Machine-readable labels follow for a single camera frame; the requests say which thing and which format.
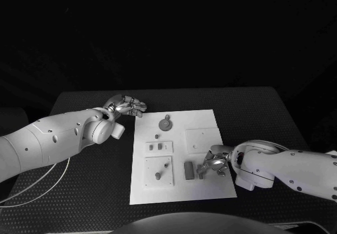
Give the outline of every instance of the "gray fabric surface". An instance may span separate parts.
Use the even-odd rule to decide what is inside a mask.
[[[270,87],[63,93],[51,114],[100,107],[119,93],[146,102],[149,112],[214,109],[225,145],[261,139],[293,149],[310,149],[279,93]],[[129,205],[136,120],[123,116],[117,122],[126,126],[122,139],[112,137],[73,157],[66,177],[45,197],[24,207],[4,210],[0,230],[9,233],[109,231],[174,212],[217,212],[264,223],[310,220],[333,230],[337,203],[293,191],[279,179],[271,189],[256,188],[251,192],[235,186],[238,198]],[[66,164],[57,166],[42,183],[8,205],[31,200],[50,189]],[[32,184],[48,169],[25,172],[12,193]]]

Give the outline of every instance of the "table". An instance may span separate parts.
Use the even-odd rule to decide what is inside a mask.
[[[146,102],[149,112],[214,109],[224,143],[230,146],[261,139],[293,149],[310,149],[271,87],[67,92],[58,97],[51,115],[102,107],[119,93]],[[126,126],[122,139],[112,137],[71,158],[61,183],[40,200],[2,211],[0,231],[110,231],[146,217],[175,212],[224,213],[270,224],[313,221],[330,232],[336,230],[337,203],[293,191],[279,179],[271,189],[257,187],[251,192],[235,186],[238,198],[129,205],[135,121],[135,117],[123,116],[117,120]],[[66,165],[67,161],[60,163],[37,187],[8,205],[38,197],[55,184]],[[12,194],[32,184],[50,168],[22,173]]]

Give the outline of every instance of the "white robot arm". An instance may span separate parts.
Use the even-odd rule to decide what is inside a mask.
[[[237,185],[248,190],[271,188],[276,177],[296,191],[337,201],[337,156],[289,150],[279,144],[253,140],[235,148],[214,145],[198,173],[212,168],[221,176],[231,162]]]
[[[120,139],[125,127],[120,115],[143,116],[146,104],[117,95],[99,107],[40,119],[0,137],[0,182],[19,173],[53,165],[102,144],[110,136]]]

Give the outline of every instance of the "white platform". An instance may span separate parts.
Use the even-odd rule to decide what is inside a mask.
[[[166,115],[171,115],[174,122],[174,128],[168,132],[159,128],[159,122]],[[205,129],[205,131],[186,131],[192,129]],[[204,134],[199,138],[191,133]],[[172,148],[168,145],[163,153],[159,152],[158,142],[168,144],[171,141]],[[155,152],[148,149],[150,143]],[[217,172],[211,170],[204,176],[204,180],[199,180],[198,174],[195,180],[185,179],[185,162],[194,162],[197,173],[198,165],[204,163],[208,148],[217,144],[224,144],[224,142],[214,110],[145,113],[143,118],[136,118],[132,205],[237,197],[230,170],[227,177],[218,176]],[[169,158],[172,164],[163,169],[165,165],[162,164],[166,164]],[[162,171],[161,180],[156,179],[156,171]]]

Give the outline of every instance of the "dark wall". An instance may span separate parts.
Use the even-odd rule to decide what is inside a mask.
[[[336,76],[337,4],[12,8],[0,40],[0,105],[31,121],[64,91],[260,85],[299,116],[293,103]]]

